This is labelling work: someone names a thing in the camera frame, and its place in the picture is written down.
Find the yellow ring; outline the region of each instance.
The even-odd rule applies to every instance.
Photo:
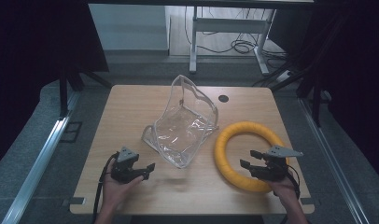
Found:
[[[279,145],[284,147],[283,141],[269,128],[262,124],[242,121],[229,125],[218,136],[215,146],[215,161],[217,168],[234,186],[249,191],[269,192],[271,188],[267,183],[256,178],[250,178],[236,173],[227,160],[225,147],[232,136],[237,133],[255,133],[267,140],[271,146]]]

